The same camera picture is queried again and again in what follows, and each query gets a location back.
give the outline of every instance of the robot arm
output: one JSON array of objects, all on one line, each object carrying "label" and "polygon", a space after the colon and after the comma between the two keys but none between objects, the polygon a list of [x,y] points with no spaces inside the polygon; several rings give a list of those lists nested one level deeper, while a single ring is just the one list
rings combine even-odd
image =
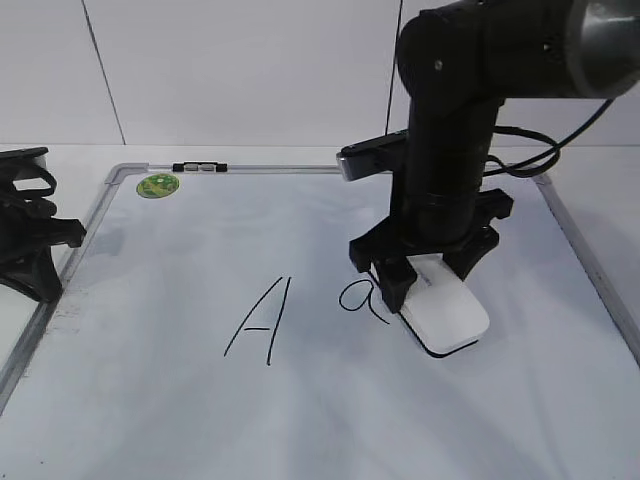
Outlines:
[{"label": "robot arm", "polygon": [[393,172],[389,217],[350,257],[360,272],[376,268],[394,313],[417,278],[408,256],[442,253],[464,279],[498,245],[490,222],[513,202],[480,187],[507,98],[613,99],[636,84],[640,2],[462,0],[411,20],[396,57],[408,130],[338,154],[349,180]]}]

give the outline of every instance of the black clamp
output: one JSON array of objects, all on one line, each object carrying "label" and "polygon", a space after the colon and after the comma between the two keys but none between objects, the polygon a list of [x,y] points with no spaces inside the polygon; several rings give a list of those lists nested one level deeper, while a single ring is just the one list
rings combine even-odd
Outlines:
[{"label": "black clamp", "polygon": [[[86,230],[78,220],[52,218],[57,183],[44,168],[45,147],[0,152],[0,284],[36,301],[52,302],[62,293],[51,246],[82,245]],[[18,190],[17,180],[40,178],[47,188]]]},{"label": "black clamp", "polygon": [[500,236],[490,225],[493,219],[511,215],[513,199],[502,190],[477,196],[473,221],[461,240],[448,245],[403,240],[397,199],[402,195],[400,177],[407,148],[407,132],[401,131],[344,148],[338,165],[348,181],[386,170],[393,173],[390,215],[369,232],[349,243],[349,258],[360,273],[375,267],[382,299],[392,313],[398,313],[418,276],[407,257],[442,254],[443,261],[465,280],[476,264],[498,246]]}]

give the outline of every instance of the white wall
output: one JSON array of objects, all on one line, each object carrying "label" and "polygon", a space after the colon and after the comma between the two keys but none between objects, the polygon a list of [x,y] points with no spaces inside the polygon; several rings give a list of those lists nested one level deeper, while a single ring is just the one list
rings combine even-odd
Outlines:
[{"label": "white wall", "polygon": [[[402,12],[406,23],[427,8],[437,8],[450,0],[404,0]],[[499,123],[538,130],[562,139],[582,125],[598,108],[601,101],[593,100],[509,100],[501,110]],[[396,75],[390,129],[401,130],[407,126],[409,97]],[[580,137],[574,145],[640,145],[638,122],[640,121],[640,88],[636,88],[607,112],[592,129]],[[496,145],[522,145],[513,137],[496,137]]]},{"label": "white wall", "polygon": [[[86,3],[127,143],[335,146],[384,130],[400,0]],[[403,19],[446,3],[405,0]],[[82,0],[0,5],[0,143],[122,143]],[[408,113],[396,80],[392,130]],[[560,138],[597,105],[514,100],[501,123]],[[639,144],[638,112],[640,89],[577,143]]]},{"label": "white wall", "polygon": [[0,61],[0,143],[121,143],[80,0],[2,0]]},{"label": "white wall", "polygon": [[384,131],[398,0],[88,0],[127,143]]}]

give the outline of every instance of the circular sticker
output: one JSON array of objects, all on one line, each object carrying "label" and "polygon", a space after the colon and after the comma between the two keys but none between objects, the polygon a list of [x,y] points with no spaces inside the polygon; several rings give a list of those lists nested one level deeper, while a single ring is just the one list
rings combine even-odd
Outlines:
[{"label": "circular sticker", "polygon": [[136,191],[143,198],[164,198],[175,192],[180,186],[180,180],[174,175],[159,173],[142,180]]}]

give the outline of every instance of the whiteboard eraser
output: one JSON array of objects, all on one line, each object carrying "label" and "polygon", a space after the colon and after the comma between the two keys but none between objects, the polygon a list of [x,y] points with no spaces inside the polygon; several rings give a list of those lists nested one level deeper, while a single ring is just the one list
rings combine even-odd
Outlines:
[{"label": "whiteboard eraser", "polygon": [[443,358],[480,340],[489,315],[467,285],[438,256],[411,263],[418,280],[400,313],[427,352]]}]

